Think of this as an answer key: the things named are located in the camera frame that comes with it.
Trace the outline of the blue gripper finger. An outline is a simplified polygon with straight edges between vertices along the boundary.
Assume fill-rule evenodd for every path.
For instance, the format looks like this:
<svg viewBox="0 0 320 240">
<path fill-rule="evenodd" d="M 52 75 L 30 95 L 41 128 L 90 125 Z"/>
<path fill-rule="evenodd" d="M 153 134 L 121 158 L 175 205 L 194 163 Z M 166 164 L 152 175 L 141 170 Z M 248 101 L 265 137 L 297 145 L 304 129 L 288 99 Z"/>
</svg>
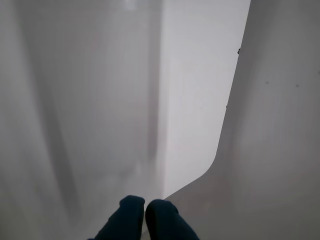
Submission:
<svg viewBox="0 0 320 240">
<path fill-rule="evenodd" d="M 170 201 L 162 199 L 151 201 L 145 211 L 145 220 L 152 240 L 197 240 L 199 238 Z"/>
<path fill-rule="evenodd" d="M 128 195 L 94 237 L 95 240 L 139 240 L 142 235 L 145 199 Z"/>
</svg>

